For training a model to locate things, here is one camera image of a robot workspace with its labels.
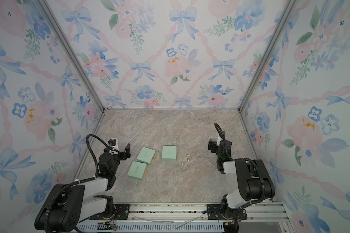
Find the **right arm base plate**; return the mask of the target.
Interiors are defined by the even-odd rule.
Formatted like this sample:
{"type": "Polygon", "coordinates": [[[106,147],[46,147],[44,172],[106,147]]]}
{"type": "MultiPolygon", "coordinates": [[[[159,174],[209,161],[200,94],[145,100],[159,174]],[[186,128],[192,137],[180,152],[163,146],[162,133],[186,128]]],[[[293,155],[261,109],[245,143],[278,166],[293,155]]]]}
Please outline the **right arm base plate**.
{"type": "Polygon", "coordinates": [[[242,209],[231,209],[229,207],[222,207],[221,204],[207,204],[206,210],[203,212],[207,214],[209,220],[247,220],[247,213],[242,209]]]}

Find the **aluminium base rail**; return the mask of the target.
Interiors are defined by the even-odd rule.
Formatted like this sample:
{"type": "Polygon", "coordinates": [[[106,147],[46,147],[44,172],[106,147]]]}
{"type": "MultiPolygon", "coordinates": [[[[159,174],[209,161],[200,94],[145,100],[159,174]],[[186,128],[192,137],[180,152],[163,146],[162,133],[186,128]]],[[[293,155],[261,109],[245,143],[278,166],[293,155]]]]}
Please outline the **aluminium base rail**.
{"type": "Polygon", "coordinates": [[[203,212],[217,203],[115,203],[129,204],[127,220],[84,220],[69,233],[292,233],[282,203],[263,202],[245,209],[247,220],[209,220],[203,212]]]}

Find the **aluminium frame post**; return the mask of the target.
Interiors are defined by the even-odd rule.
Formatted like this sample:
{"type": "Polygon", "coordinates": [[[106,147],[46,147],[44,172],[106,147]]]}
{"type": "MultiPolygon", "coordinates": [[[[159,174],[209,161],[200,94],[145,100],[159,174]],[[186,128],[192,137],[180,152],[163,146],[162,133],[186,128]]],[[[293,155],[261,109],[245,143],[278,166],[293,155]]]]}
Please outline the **aluminium frame post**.
{"type": "Polygon", "coordinates": [[[90,93],[92,99],[96,102],[98,109],[103,113],[105,111],[105,108],[102,105],[102,102],[100,101],[95,89],[92,86],[91,81],[88,79],[87,75],[85,74],[81,63],[79,62],[76,53],[74,52],[72,46],[70,45],[69,41],[67,40],[67,37],[65,33],[63,32],[60,24],[58,23],[54,13],[52,12],[49,4],[47,1],[35,1],[35,4],[39,8],[40,12],[44,15],[46,21],[49,23],[50,28],[54,31],[55,35],[57,36],[57,39],[59,39],[60,44],[66,53],[68,59],[70,60],[71,64],[77,71],[79,77],[81,78],[83,84],[85,85],[87,91],[90,93]]]}
{"type": "Polygon", "coordinates": [[[263,70],[265,68],[265,66],[269,63],[269,60],[277,46],[277,43],[282,35],[282,33],[284,32],[285,27],[287,26],[289,19],[291,18],[293,11],[295,9],[295,6],[297,4],[298,1],[296,0],[290,0],[287,2],[286,7],[283,10],[283,14],[282,16],[279,18],[279,23],[277,25],[277,27],[274,30],[274,33],[267,45],[267,48],[265,49],[263,56],[262,56],[262,60],[260,62],[260,64],[258,65],[257,71],[255,72],[249,86],[248,89],[244,95],[244,98],[241,102],[240,107],[238,108],[239,114],[241,115],[242,112],[244,111],[244,109],[247,107],[248,105],[248,101],[249,98],[255,88],[255,85],[258,83],[260,76],[263,73],[263,70]]]}

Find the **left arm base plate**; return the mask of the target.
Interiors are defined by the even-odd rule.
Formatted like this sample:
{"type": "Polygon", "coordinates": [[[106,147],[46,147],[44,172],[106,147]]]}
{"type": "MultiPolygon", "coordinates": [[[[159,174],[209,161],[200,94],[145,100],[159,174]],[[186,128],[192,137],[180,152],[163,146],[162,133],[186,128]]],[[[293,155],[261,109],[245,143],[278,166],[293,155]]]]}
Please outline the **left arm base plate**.
{"type": "Polygon", "coordinates": [[[113,207],[107,209],[99,214],[89,217],[89,220],[127,220],[130,210],[129,204],[114,204],[113,207]]]}

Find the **small green jewelry box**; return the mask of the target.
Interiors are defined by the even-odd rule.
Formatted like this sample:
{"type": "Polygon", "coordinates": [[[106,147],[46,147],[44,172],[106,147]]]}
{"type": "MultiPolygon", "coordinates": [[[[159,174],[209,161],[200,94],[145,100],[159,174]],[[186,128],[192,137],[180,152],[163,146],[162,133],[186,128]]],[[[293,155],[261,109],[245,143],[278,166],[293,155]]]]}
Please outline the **small green jewelry box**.
{"type": "Polygon", "coordinates": [[[147,167],[146,163],[134,161],[132,162],[127,175],[130,178],[141,180],[144,176],[146,167],[147,167]]]}

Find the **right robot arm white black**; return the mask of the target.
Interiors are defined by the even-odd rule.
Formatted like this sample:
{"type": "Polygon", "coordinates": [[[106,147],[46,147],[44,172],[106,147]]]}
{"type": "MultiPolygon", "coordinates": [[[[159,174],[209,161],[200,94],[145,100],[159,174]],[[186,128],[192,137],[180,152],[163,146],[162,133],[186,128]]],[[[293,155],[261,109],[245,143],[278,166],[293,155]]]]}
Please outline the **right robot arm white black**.
{"type": "Polygon", "coordinates": [[[208,141],[208,150],[216,154],[217,170],[221,174],[236,176],[237,188],[223,196],[220,204],[207,205],[206,213],[210,219],[246,219],[245,209],[271,199],[275,196],[275,187],[268,171],[260,159],[232,159],[229,156],[232,142],[220,137],[208,141]]]}

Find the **aluminium frame post right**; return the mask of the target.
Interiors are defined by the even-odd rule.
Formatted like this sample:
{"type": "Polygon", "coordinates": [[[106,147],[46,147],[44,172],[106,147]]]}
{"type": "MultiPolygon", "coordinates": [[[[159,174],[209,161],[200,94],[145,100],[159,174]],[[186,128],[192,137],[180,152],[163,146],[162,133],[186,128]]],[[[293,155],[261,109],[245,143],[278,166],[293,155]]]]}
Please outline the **aluminium frame post right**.
{"type": "Polygon", "coordinates": [[[282,35],[282,33],[284,32],[285,27],[287,26],[289,19],[291,18],[293,11],[295,9],[295,6],[297,4],[298,1],[296,0],[290,0],[287,2],[286,7],[283,10],[283,14],[282,16],[279,18],[279,23],[277,25],[277,27],[274,30],[274,33],[267,45],[267,48],[265,49],[263,56],[262,56],[262,60],[260,62],[260,64],[258,65],[257,71],[255,72],[249,86],[248,89],[244,95],[244,98],[241,102],[240,107],[238,108],[239,114],[241,115],[242,112],[244,111],[244,109],[247,107],[248,105],[248,101],[249,98],[255,88],[255,85],[258,83],[260,76],[263,73],[263,70],[265,68],[265,66],[269,63],[269,60],[277,46],[277,43],[282,35]]]}

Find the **aluminium frame post left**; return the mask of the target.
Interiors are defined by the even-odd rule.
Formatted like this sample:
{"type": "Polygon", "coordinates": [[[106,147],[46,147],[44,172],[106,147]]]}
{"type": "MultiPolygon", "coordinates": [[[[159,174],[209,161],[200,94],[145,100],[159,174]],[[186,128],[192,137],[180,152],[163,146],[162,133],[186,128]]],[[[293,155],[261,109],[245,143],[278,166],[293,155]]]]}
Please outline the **aluminium frame post left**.
{"type": "Polygon", "coordinates": [[[68,59],[70,60],[71,64],[77,71],[79,77],[81,78],[83,84],[85,85],[87,91],[90,93],[92,99],[96,102],[98,109],[103,113],[105,111],[105,108],[102,105],[102,102],[100,101],[95,89],[92,86],[91,81],[88,79],[87,75],[85,74],[81,63],[79,62],[76,53],[74,52],[72,46],[70,45],[69,41],[67,40],[67,37],[65,33],[63,32],[60,24],[58,23],[54,13],[52,12],[49,4],[47,1],[35,1],[35,4],[39,8],[40,12],[44,15],[46,21],[49,23],[50,28],[54,31],[55,35],[57,36],[57,39],[59,39],[60,44],[66,53],[68,59]]]}

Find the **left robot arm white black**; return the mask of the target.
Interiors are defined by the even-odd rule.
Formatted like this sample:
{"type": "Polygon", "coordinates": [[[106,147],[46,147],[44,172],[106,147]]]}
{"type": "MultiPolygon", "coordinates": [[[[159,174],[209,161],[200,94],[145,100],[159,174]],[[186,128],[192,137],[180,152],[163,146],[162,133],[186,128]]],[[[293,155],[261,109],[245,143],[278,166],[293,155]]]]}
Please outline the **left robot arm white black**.
{"type": "Polygon", "coordinates": [[[104,152],[95,160],[96,175],[52,188],[35,219],[35,228],[47,233],[68,233],[77,230],[77,224],[89,218],[106,220],[106,226],[112,225],[115,219],[127,220],[130,205],[115,204],[112,196],[101,195],[101,192],[113,188],[120,162],[130,157],[130,145],[121,152],[116,140],[109,140],[104,152]]]}

